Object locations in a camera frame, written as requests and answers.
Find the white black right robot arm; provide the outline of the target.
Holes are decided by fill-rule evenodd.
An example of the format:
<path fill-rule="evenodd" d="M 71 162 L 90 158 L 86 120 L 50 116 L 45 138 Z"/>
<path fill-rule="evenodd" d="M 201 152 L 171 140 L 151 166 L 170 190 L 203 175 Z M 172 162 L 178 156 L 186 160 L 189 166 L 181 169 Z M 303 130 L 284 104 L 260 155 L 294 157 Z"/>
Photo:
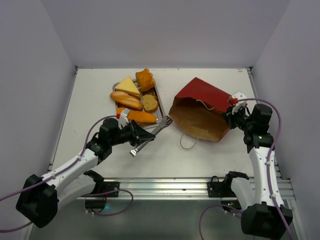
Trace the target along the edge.
<path fill-rule="evenodd" d="M 223 192 L 235 196 L 241 206 L 241 229 L 244 234 L 271 240 L 279 240 L 284 233 L 291 234 L 289 225 L 293 220 L 292 210 L 284 205 L 280 195 L 275 170 L 274 138 L 268 132 L 272 109 L 256 104 L 247 114 L 246 106 L 230 106 L 223 118 L 230 129 L 244 132 L 246 145 L 254 174 L 255 188 L 241 172 L 230 172 L 229 180 L 223 183 Z"/>

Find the long fake baguette bread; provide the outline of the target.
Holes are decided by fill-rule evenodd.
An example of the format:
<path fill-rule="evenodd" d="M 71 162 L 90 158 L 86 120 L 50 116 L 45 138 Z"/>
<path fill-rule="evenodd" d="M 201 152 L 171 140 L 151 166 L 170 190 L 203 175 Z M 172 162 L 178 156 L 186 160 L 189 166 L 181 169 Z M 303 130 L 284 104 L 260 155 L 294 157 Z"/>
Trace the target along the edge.
<path fill-rule="evenodd" d="M 119 117 L 120 114 L 126 110 L 127 108 L 124 107 L 119 107 L 116 110 L 116 114 Z M 156 124 L 157 123 L 157 118 L 148 112 L 144 111 L 138 111 L 138 110 L 132 110 L 132 109 L 127 109 L 128 110 L 128 115 L 127 119 L 129 121 L 135 121 L 136 123 L 143 123 L 143 124 Z"/>

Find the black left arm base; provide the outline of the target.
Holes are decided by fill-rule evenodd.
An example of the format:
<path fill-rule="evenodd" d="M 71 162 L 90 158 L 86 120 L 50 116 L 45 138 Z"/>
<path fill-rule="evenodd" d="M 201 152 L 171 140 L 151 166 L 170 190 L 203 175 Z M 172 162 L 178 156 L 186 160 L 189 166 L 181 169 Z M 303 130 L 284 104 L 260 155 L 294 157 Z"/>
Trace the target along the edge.
<path fill-rule="evenodd" d="M 117 190 L 120 188 L 118 181 L 105 181 L 105 179 L 93 170 L 88 170 L 84 175 L 90 177 L 95 182 L 93 191 L 90 194 L 101 194 Z M 107 206 L 107 195 L 103 195 L 98 200 L 85 200 L 85 209 L 90 213 L 100 213 Z"/>

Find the oval fake bread roll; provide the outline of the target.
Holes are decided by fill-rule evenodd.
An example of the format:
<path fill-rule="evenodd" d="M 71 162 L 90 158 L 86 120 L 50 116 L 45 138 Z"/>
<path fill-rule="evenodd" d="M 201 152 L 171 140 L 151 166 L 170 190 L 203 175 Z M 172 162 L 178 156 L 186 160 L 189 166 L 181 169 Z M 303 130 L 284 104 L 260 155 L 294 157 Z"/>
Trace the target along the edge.
<path fill-rule="evenodd" d="M 143 108 L 143 105 L 139 99 L 122 91 L 112 92 L 110 94 L 110 98 L 114 100 L 116 103 L 122 104 L 135 110 L 140 111 Z"/>

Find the red brown paper bag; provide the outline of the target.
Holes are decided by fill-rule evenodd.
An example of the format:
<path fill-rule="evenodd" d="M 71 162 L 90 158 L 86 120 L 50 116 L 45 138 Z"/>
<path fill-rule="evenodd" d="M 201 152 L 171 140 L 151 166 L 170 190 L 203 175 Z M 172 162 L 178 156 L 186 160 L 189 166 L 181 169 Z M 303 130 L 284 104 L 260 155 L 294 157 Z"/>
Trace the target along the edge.
<path fill-rule="evenodd" d="M 222 115 L 231 106 L 230 98 L 229 93 L 195 77 L 175 95 L 169 116 L 184 134 L 217 143 L 230 129 Z"/>

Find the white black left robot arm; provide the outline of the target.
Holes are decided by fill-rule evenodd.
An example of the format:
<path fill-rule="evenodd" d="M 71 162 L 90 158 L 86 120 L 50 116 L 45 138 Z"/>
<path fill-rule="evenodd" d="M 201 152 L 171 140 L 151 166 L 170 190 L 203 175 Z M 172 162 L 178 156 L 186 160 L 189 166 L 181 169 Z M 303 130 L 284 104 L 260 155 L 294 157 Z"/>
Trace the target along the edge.
<path fill-rule="evenodd" d="M 108 116 L 98 123 L 99 131 L 91 139 L 85 139 L 74 158 L 49 173 L 33 174 L 26 179 L 15 208 L 38 228 L 45 227 L 59 209 L 79 197 L 107 198 L 118 192 L 118 187 L 107 188 L 103 177 L 92 169 L 112 153 L 114 146 L 130 143 L 136 147 L 156 137 L 134 120 L 119 127 L 116 117 Z"/>

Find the triangular fake sandwich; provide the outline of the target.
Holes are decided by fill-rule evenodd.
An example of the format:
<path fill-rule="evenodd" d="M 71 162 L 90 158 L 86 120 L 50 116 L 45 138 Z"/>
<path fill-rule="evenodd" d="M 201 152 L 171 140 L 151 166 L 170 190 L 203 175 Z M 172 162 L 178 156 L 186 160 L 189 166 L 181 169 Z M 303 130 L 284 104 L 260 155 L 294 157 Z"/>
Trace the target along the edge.
<path fill-rule="evenodd" d="M 126 77 L 123 81 L 118 83 L 114 89 L 116 91 L 121 91 L 127 94 L 140 96 L 140 91 L 136 87 L 135 83 L 133 82 L 132 78 L 130 76 Z"/>

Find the round fake bread slice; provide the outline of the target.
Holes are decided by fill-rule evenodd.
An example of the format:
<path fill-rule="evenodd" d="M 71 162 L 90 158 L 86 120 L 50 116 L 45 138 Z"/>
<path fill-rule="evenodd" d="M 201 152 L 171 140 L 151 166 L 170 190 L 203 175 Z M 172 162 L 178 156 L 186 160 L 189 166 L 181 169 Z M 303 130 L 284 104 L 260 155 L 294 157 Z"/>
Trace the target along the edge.
<path fill-rule="evenodd" d="M 158 99 L 151 94 L 145 94 L 142 96 L 142 105 L 145 112 L 153 113 L 158 109 Z"/>

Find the orange fake bread loaf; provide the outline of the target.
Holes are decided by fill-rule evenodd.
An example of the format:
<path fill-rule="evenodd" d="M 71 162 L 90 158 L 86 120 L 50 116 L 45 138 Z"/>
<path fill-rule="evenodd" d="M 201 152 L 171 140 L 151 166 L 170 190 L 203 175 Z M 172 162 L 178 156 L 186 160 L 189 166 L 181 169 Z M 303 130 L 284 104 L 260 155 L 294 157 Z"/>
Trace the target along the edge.
<path fill-rule="evenodd" d="M 141 92 L 146 92 L 156 85 L 153 74 L 148 68 L 145 68 L 143 71 L 136 72 L 135 78 Z"/>

